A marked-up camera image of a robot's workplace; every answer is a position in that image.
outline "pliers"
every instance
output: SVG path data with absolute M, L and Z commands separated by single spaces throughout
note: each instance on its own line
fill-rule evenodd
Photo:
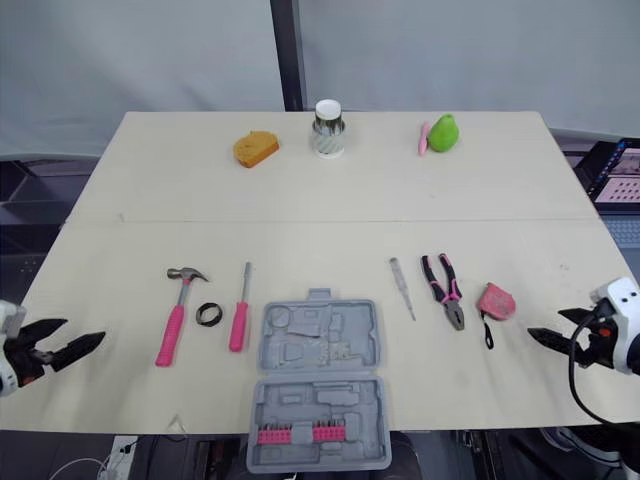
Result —
M 464 313 L 458 304 L 458 300 L 462 298 L 462 293 L 458 288 L 458 282 L 456 281 L 456 273 L 453 271 L 453 265 L 446 254 L 441 253 L 439 256 L 440 262 L 447 272 L 447 283 L 449 284 L 449 294 L 445 293 L 444 288 L 440 285 L 440 282 L 436 280 L 433 270 L 431 270 L 431 262 L 427 255 L 422 257 L 422 269 L 427 277 L 429 285 L 433 290 L 433 296 L 435 301 L 441 303 L 444 306 L 444 311 L 447 318 L 456 330 L 464 330 Z

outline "wooden table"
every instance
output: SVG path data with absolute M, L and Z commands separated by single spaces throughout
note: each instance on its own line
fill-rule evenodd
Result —
M 322 160 L 308 146 L 310 113 L 128 114 L 24 303 L 27 321 L 71 320 L 41 347 L 107 336 L 3 399 L 2 428 L 164 433 L 177 415 L 188 433 L 246 432 L 262 309 L 313 287 L 375 301 L 392 429 L 590 423 L 570 396 L 567 358 L 526 329 L 569 333 L 557 310 L 588 307 L 591 290 L 631 274 L 537 113 L 457 113 L 458 145 L 419 157 L 420 125 L 438 115 L 347 113 L 344 155 Z M 281 148 L 246 170 L 231 147 L 256 129 L 276 133 Z M 463 332 L 422 277 L 420 256 L 440 252 L 456 267 Z M 252 328 L 235 354 L 227 342 L 247 260 Z M 175 364 L 161 369 L 153 362 L 179 289 L 165 271 L 181 266 L 212 281 L 194 282 Z M 518 304 L 514 318 L 491 321 L 492 351 L 474 308 L 488 281 Z M 205 301 L 226 312 L 210 329 L 194 321 Z M 633 378 L 594 366 L 578 369 L 577 383 L 601 415 L 640 418 Z

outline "gray plastic tool case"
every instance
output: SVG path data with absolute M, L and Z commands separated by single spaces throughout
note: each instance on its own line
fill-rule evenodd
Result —
M 311 289 L 305 302 L 265 307 L 253 399 L 252 473 L 380 470 L 391 463 L 375 305 Z M 314 442 L 314 425 L 345 426 L 344 442 Z M 261 429 L 288 428 L 290 444 L 258 445 Z

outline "hammer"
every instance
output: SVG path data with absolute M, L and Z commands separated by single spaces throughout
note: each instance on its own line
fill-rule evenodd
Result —
M 160 352 L 156 358 L 156 366 L 168 367 L 173 361 L 173 352 L 178 344 L 178 338 L 180 337 L 180 329 L 182 328 L 182 322 L 184 320 L 184 299 L 189 291 L 189 285 L 194 278 L 201 278 L 205 282 L 208 282 L 207 277 L 201 274 L 198 270 L 191 267 L 183 267 L 181 269 L 170 268 L 167 270 L 167 277 L 169 278 L 181 278 L 182 288 L 180 289 L 180 296 L 178 297 L 178 303 L 169 315 L 167 326 L 164 330 L 164 338 L 162 339 L 162 345 L 160 346 Z

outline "white cup lid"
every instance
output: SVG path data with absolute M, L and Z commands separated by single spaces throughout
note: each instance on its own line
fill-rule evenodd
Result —
M 340 102 L 326 98 L 316 103 L 316 115 L 322 120 L 335 120 L 342 113 Z

